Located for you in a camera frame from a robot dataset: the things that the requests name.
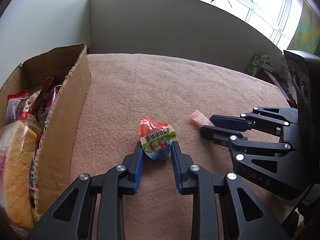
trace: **silver screw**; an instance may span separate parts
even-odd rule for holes
[[[244,156],[243,156],[242,154],[238,154],[238,155],[236,156],[236,159],[237,159],[238,161],[242,161],[242,160],[244,159]]]
[[[86,179],[88,179],[89,178],[89,174],[87,174],[87,173],[82,173],[80,176],[79,176],[79,179],[81,179],[81,180],[86,180]]]
[[[193,164],[193,165],[190,166],[190,169],[192,171],[199,171],[200,167],[198,165],[196,165],[196,164]]]
[[[125,166],[124,165],[118,165],[118,166],[116,166],[116,170],[117,171],[124,171],[125,170]]]
[[[236,178],[237,178],[237,175],[236,175],[236,174],[234,174],[234,173],[228,173],[228,174],[227,174],[227,177],[228,177],[228,179],[232,179],[232,180],[234,180],[234,179],[236,179]]]

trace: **white window frame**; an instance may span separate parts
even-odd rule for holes
[[[284,30],[285,24],[286,24],[288,16],[289,16],[292,0],[283,0],[283,3],[282,3],[281,10],[280,10],[279,17],[278,17],[277,21],[272,19],[269,15],[267,15],[257,5],[258,0],[237,0],[237,1],[239,1],[240,3],[244,4],[245,6],[247,6],[249,8],[248,15],[247,15],[247,17],[245,19],[246,23],[249,22],[250,17],[255,12],[258,16],[260,16],[266,23],[268,23],[274,29],[270,40],[275,45],[278,44],[281,35],[286,37],[288,40],[291,40],[290,37],[287,37],[283,33],[283,30]]]

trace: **pink fleece blanket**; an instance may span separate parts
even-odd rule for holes
[[[201,138],[190,115],[196,109],[210,117],[239,116],[255,106],[288,107],[277,87],[214,65],[140,54],[96,54],[88,55],[88,60],[92,82],[74,140],[70,182],[83,172],[105,173],[132,153],[140,139],[142,115],[169,123],[182,152],[224,175],[232,171],[228,149]],[[259,131],[244,135],[249,140],[278,141]],[[278,198],[244,181],[283,221],[286,212]],[[124,196],[126,240],[190,239],[191,220],[192,196],[178,193],[170,156],[144,158],[138,193]]]

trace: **red plastic wrapper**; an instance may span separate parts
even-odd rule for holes
[[[28,98],[29,93],[28,90],[23,91],[22,93],[17,93],[14,95],[8,95],[8,105],[7,105],[7,112],[5,115],[4,124],[8,125],[13,123],[19,119],[23,111],[23,106]]]
[[[145,115],[140,122],[140,140],[144,152],[153,160],[165,159],[170,153],[170,146],[175,138],[173,128],[162,122],[157,122]]]

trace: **bread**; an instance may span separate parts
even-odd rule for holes
[[[37,135],[22,121],[0,129],[0,205],[10,222],[33,227],[29,174]]]

